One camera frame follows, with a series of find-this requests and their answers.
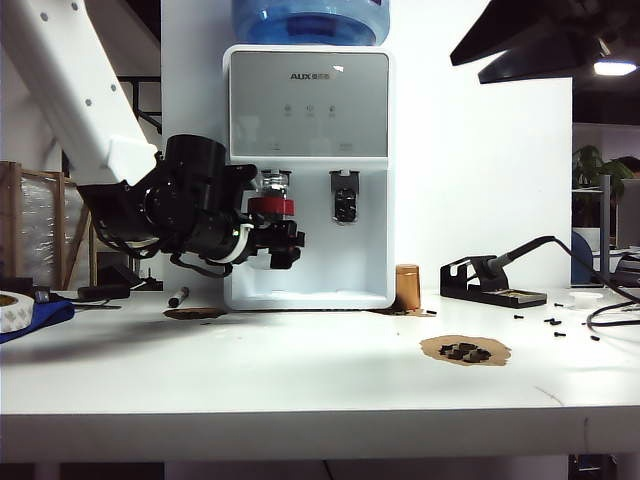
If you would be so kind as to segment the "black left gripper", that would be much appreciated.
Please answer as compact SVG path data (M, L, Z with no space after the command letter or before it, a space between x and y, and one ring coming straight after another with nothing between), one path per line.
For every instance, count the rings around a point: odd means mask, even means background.
M293 220L269 226L263 216L239 210L200 212L192 233L192 252L208 266L240 265L262 252L270 268L290 269L301 256L305 233Z

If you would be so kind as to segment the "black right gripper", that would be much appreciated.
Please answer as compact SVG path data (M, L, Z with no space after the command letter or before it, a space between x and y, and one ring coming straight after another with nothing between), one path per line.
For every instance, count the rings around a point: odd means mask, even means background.
M571 33L557 33L570 6ZM459 66L502 51L478 73L481 84L576 77L595 60L638 60L639 2L493 0L450 60Z

